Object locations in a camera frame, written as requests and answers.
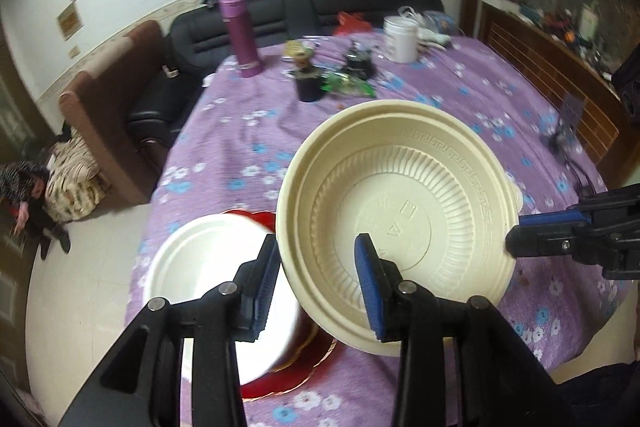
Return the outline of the beige ribbed plastic bowl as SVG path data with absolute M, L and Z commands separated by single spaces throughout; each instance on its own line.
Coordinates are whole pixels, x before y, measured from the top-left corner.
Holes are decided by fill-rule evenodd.
M 286 170 L 276 235 L 283 270 L 310 316 L 354 349 L 396 357 L 367 318 L 355 239 L 440 298 L 498 303 L 515 261 L 504 247 L 523 197 L 492 150 L 454 116 L 378 100 L 314 129 Z

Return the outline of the red gold-rimmed flower plate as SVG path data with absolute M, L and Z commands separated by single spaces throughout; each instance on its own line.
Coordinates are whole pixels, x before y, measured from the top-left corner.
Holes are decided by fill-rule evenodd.
M 274 231 L 274 214 L 228 211 L 219 220 L 222 239 L 217 268 L 224 282 L 259 254 L 262 241 Z M 298 388 L 333 347 L 332 337 L 311 321 L 280 271 L 266 328 L 254 343 L 236 345 L 242 398 L 255 401 Z

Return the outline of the grey phone stand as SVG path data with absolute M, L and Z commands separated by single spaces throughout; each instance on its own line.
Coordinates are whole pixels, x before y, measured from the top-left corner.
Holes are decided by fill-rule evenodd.
M 564 164 L 572 158 L 578 144 L 577 130 L 582 121 L 585 103 L 567 93 L 564 96 L 555 125 L 541 133 L 540 142 L 548 148 L 557 162 Z

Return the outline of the patterned cushion bundle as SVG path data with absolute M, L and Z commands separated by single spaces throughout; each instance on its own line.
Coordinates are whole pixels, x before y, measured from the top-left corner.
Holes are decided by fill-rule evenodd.
M 81 138 L 56 143 L 44 201 L 50 215 L 60 222 L 85 219 L 106 196 L 100 167 Z

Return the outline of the white cloth gloves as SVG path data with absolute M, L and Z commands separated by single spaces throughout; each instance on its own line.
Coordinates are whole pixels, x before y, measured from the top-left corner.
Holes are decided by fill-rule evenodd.
M 418 27 L 418 45 L 422 48 L 446 49 L 451 44 L 451 37 L 431 30 L 430 28 Z

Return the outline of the wooden side cabinet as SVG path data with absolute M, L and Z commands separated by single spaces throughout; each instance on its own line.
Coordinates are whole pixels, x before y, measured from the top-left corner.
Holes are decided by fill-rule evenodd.
M 582 104 L 577 138 L 605 184 L 639 180 L 639 0 L 462 0 L 460 25 L 554 108 Z

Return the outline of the person crouching on floor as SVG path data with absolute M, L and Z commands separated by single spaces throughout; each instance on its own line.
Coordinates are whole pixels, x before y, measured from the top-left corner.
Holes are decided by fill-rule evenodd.
M 40 246 L 40 257 L 47 258 L 51 239 L 56 239 L 65 254 L 72 243 L 63 225 L 44 208 L 44 196 L 50 172 L 40 162 L 20 160 L 1 165 L 1 199 L 15 217 L 14 233 L 27 232 Z

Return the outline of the white plastic tub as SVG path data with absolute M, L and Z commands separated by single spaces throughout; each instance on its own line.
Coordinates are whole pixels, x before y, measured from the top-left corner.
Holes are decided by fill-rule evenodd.
M 385 56 L 398 64 L 410 64 L 419 56 L 420 25 L 411 6 L 402 6 L 397 15 L 384 18 Z

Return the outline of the black round ashtray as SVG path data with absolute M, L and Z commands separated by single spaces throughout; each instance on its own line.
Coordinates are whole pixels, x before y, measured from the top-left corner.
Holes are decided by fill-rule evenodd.
M 361 80 L 369 80 L 375 74 L 371 52 L 352 41 L 344 55 L 344 72 Z

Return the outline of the green snack wrapper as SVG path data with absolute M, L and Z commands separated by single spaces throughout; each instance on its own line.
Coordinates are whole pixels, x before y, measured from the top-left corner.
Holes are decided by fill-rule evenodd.
M 370 83 L 346 72 L 328 72 L 323 76 L 322 90 L 333 94 L 356 96 L 356 98 L 376 97 Z

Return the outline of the wooden glass cabinet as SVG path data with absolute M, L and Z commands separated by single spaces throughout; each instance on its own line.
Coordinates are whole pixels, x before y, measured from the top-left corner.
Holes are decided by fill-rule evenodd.
M 1 43 L 1 162 L 24 159 L 51 134 L 28 93 L 6 41 Z M 21 222 L 20 206 L 1 199 L 1 381 L 19 398 L 32 395 L 27 366 L 27 297 L 39 243 Z

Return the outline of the black small cup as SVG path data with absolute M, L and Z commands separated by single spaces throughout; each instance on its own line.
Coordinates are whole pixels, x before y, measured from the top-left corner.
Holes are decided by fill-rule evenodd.
M 309 66 L 293 69 L 291 76 L 295 83 L 297 98 L 304 103 L 320 101 L 325 95 L 324 78 L 320 68 Z

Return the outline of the red plastic bag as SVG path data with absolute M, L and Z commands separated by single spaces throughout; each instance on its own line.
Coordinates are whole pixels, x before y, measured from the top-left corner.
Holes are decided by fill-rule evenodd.
M 363 18 L 361 13 L 339 12 L 337 25 L 333 31 L 334 36 L 348 36 L 360 32 L 371 32 L 373 26 Z

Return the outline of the black leather sofa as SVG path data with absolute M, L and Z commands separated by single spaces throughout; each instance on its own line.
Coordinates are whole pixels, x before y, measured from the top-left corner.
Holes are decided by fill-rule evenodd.
M 328 36 L 338 14 L 359 14 L 375 28 L 404 5 L 441 11 L 442 0 L 247 0 L 260 48 L 303 36 Z M 218 6 L 179 15 L 160 46 L 163 64 L 127 116 L 127 130 L 152 167 L 163 169 L 198 98 L 202 80 L 233 54 Z

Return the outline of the purple thermos bottle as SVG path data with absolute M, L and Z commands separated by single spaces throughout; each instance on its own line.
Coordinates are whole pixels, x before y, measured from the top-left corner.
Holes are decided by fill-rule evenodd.
M 250 78 L 263 70 L 246 0 L 219 0 L 221 18 L 227 26 L 240 75 Z

